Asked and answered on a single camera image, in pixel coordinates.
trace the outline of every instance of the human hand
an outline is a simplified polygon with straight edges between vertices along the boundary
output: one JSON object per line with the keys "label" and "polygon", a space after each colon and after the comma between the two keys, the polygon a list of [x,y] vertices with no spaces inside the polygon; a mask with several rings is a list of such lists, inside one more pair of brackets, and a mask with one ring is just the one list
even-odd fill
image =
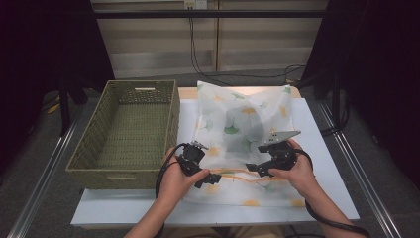
{"label": "human hand", "polygon": [[[292,139],[287,140],[287,143],[294,149],[302,150],[300,145]],[[299,192],[299,194],[306,198],[309,194],[313,194],[315,189],[320,189],[321,187],[315,179],[308,158],[302,154],[296,154],[296,156],[296,164],[290,171],[269,169],[268,172],[275,177],[289,180],[290,184]]]}
{"label": "human hand", "polygon": [[[173,148],[170,148],[164,157],[164,160],[170,154]],[[172,156],[169,160],[166,172],[163,175],[163,179],[160,184],[158,199],[165,199],[173,205],[176,205],[189,191],[191,186],[196,182],[204,179],[210,171],[203,169],[193,176],[186,176],[179,163],[177,162],[176,156]]]}

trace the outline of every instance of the handheld controller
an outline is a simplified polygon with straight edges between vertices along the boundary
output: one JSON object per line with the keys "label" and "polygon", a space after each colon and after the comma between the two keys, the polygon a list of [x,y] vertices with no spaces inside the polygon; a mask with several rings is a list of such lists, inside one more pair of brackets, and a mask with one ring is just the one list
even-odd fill
{"label": "handheld controller", "polygon": [[289,171],[296,163],[296,150],[288,145],[287,139],[300,134],[300,131],[273,132],[265,141],[263,146],[259,146],[261,153],[269,153],[271,160],[262,164],[246,164],[250,172],[257,172],[260,177],[272,175],[268,169],[280,169]]}
{"label": "handheld controller", "polygon": [[[201,143],[197,141],[191,142],[191,144],[186,144],[182,154],[177,158],[182,171],[186,176],[193,176],[202,169],[198,166],[200,164],[201,159],[205,156],[202,148],[208,150],[207,147],[203,146]],[[222,176],[209,174],[204,179],[198,181],[195,184],[195,187],[201,188],[203,183],[210,183],[214,184],[220,181]]]}

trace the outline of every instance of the cable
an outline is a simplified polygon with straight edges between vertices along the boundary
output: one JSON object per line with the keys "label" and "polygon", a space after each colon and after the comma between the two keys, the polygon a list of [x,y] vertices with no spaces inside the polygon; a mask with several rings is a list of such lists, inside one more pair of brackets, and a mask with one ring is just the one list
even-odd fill
{"label": "cable", "polygon": [[293,231],[293,235],[290,235],[290,237],[298,237],[298,238],[300,238],[300,235],[297,233],[296,229],[294,229],[294,226],[289,225],[289,227]]}
{"label": "cable", "polygon": [[[313,170],[312,160],[309,157],[309,155],[306,152],[304,152],[304,151],[302,151],[300,149],[293,149],[293,150],[294,150],[295,153],[303,154],[304,156],[306,156],[306,158],[309,160],[309,162],[311,164],[311,168]],[[358,234],[362,234],[362,235],[364,235],[367,238],[370,237],[370,234],[366,230],[364,230],[362,227],[355,226],[355,225],[344,224],[344,223],[341,223],[341,222],[332,221],[332,220],[329,220],[327,218],[324,218],[324,217],[318,215],[312,209],[311,205],[308,203],[307,200],[305,200],[305,206],[306,206],[306,209],[308,210],[308,213],[315,220],[317,220],[317,221],[319,221],[319,222],[321,222],[321,223],[323,223],[325,225],[328,225],[328,226],[331,226],[331,227],[335,227],[335,228],[338,228],[338,229],[342,229],[342,230],[347,230],[347,231],[358,233]]]}
{"label": "cable", "polygon": [[[192,18],[189,18],[189,29],[190,29],[190,40],[191,40],[191,63],[192,66],[195,70],[195,72],[197,72],[198,74],[206,77],[207,79],[213,80],[213,81],[217,81],[220,83],[223,83],[225,85],[228,86],[232,86],[231,84],[212,78],[215,76],[242,76],[242,77],[256,77],[256,78],[275,78],[275,77],[282,77],[284,76],[284,81],[286,80],[286,77],[288,74],[297,71],[299,69],[301,69],[302,67],[306,66],[304,64],[293,64],[293,65],[289,65],[285,70],[284,73],[281,74],[276,74],[276,75],[268,75],[268,76],[262,76],[262,75],[251,75],[251,74],[239,74],[239,73],[217,73],[217,74],[206,74],[204,73],[199,64],[198,64],[198,60],[197,60],[197,54],[196,54],[196,50],[195,50],[195,40],[194,40],[194,21],[192,20]],[[291,67],[296,67],[295,69],[292,69],[291,71],[287,71],[289,68]]]}
{"label": "cable", "polygon": [[[186,143],[181,143],[181,144],[177,145],[176,147],[174,147],[172,149],[172,151],[169,153],[169,155],[167,155],[166,159],[164,159],[163,165],[161,166],[160,171],[158,172],[157,182],[155,184],[155,197],[156,198],[158,198],[158,194],[160,192],[160,184],[161,184],[161,181],[163,179],[164,173],[167,171],[167,168],[169,168],[170,166],[172,166],[175,163],[178,163],[178,161],[176,161],[176,162],[172,162],[168,165],[168,163],[170,161],[170,158],[172,158],[172,156],[173,156],[173,154],[175,154],[176,150],[178,150],[180,147],[185,147],[187,145],[188,144],[186,144]],[[158,231],[158,233],[155,236],[156,238],[161,237],[161,235],[163,234],[163,228],[164,228],[164,224],[161,225],[160,230]]]}
{"label": "cable", "polygon": [[189,18],[189,33],[190,33],[190,45],[191,45],[191,49],[190,49],[190,53],[191,53],[191,63],[192,63],[192,67],[194,68],[194,70],[195,70],[195,72],[197,72],[198,74],[200,74],[200,75],[202,75],[202,76],[204,76],[204,77],[206,77],[207,79],[209,79],[209,80],[212,80],[212,81],[217,81],[217,82],[220,82],[220,83],[223,83],[223,84],[225,84],[225,85],[227,85],[227,86],[232,86],[231,84],[229,84],[229,83],[227,83],[227,82],[224,82],[224,81],[221,81],[221,80],[218,80],[218,79],[215,79],[215,78],[211,78],[210,76],[208,76],[208,75],[206,75],[206,74],[204,74],[204,72],[203,71],[201,71],[201,68],[200,68],[200,66],[198,65],[198,60],[197,60],[197,54],[196,54],[196,52],[195,52],[195,41],[194,41],[194,22],[192,21],[192,18]]}
{"label": "cable", "polygon": [[350,118],[350,101],[349,101],[348,96],[346,95],[346,104],[345,104],[345,109],[343,110],[343,113],[340,119],[340,125],[335,125],[333,128],[320,130],[321,135],[323,137],[326,137],[326,136],[333,135],[334,133],[343,130],[346,127],[347,123],[349,122],[349,118]]}
{"label": "cable", "polygon": [[301,237],[301,236],[325,238],[325,236],[323,236],[323,235],[317,235],[317,234],[293,234],[293,235],[284,236],[284,238]]}

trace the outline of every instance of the forearm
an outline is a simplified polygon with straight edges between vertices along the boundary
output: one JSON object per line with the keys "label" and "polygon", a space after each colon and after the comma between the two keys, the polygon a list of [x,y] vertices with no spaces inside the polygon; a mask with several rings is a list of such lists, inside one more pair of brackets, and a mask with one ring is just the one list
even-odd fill
{"label": "forearm", "polygon": [[176,203],[158,197],[145,216],[126,235],[126,238],[154,237],[175,207]]}
{"label": "forearm", "polygon": [[[307,194],[305,198],[316,214],[331,221],[353,225],[320,186],[316,187],[312,194]],[[326,237],[365,237],[361,234],[335,228],[323,223],[320,223],[320,225]]]}

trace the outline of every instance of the metal rail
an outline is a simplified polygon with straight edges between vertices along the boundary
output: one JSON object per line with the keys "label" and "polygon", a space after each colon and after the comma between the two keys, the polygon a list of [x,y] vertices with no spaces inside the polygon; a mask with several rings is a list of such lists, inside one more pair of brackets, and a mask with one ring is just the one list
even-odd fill
{"label": "metal rail", "polygon": [[56,168],[62,158],[63,152],[65,151],[69,141],[71,140],[71,137],[73,136],[75,126],[81,117],[83,109],[84,105],[77,108],[73,123],[71,124],[69,130],[63,136],[59,137],[55,149],[52,152],[52,155],[50,156],[50,159],[46,165],[46,168],[44,169],[37,185],[32,191],[31,196],[19,214],[18,219],[13,225],[12,230],[10,231],[7,238],[23,238],[26,236],[38,211],[38,208],[43,201],[44,195],[51,183],[53,174],[55,173]]}
{"label": "metal rail", "polygon": [[327,10],[93,10],[93,12],[49,12],[39,14],[65,18],[152,19],[152,18],[343,18],[360,16],[351,11]]}
{"label": "metal rail", "polygon": [[[334,120],[332,118],[332,112],[330,108],[328,107],[328,105],[324,102],[324,103],[320,103],[319,106],[330,128],[335,128]],[[338,132],[335,132],[333,135],[336,138],[337,144],[342,150],[350,168],[352,169],[352,172],[355,175],[356,180],[361,186],[361,189],[363,193],[365,194],[365,197],[367,198],[367,202],[369,203],[371,209],[373,210],[373,213],[376,216],[377,221],[379,222],[384,233],[386,234],[386,237],[388,238],[399,237],[400,238],[401,234],[396,228],[391,215],[389,214],[382,200],[379,198],[379,195],[374,190],[372,184],[370,183],[368,179],[367,174],[362,168],[362,165],[359,163],[359,160],[356,157],[356,154],[354,153],[352,147],[350,146],[343,132],[338,131]]]}

